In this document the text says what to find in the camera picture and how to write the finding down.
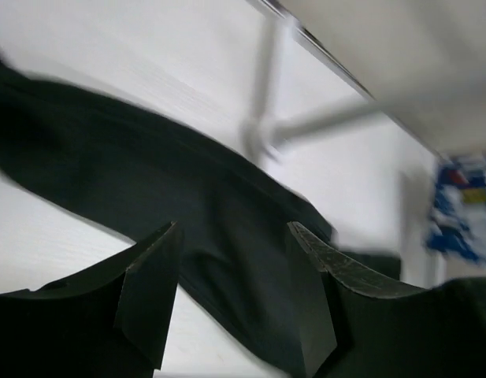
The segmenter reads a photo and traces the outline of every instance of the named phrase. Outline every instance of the black fabric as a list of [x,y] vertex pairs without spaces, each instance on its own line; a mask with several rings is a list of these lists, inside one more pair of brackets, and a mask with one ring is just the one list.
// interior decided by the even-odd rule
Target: black fabric
[[0,61],[0,169],[136,241],[179,221],[183,288],[257,356],[300,371],[285,224],[298,221],[325,242],[332,229],[243,157],[157,114],[30,80]]

